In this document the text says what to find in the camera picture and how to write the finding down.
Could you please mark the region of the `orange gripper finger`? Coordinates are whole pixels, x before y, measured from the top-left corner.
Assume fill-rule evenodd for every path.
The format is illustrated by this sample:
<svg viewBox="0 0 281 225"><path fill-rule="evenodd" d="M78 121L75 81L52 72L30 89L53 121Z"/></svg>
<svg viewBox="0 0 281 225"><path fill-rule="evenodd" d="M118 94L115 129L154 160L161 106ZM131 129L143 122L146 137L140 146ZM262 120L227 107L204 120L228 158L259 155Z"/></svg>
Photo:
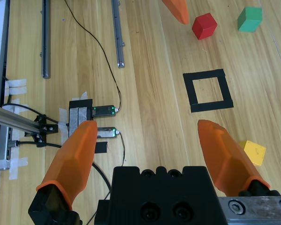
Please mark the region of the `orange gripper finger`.
<svg viewBox="0 0 281 225"><path fill-rule="evenodd" d="M97 123L86 120L57 151L28 209L34 224L82 224L72 204L88 182L96 140Z"/></svg>
<svg viewBox="0 0 281 225"><path fill-rule="evenodd" d="M277 190L270 189L225 128L209 120L199 120L198 134L211 179L226 196L280 196Z"/></svg>
<svg viewBox="0 0 281 225"><path fill-rule="evenodd" d="M189 23L186 0L162 0L162 2L181 24L186 25Z"/></svg>

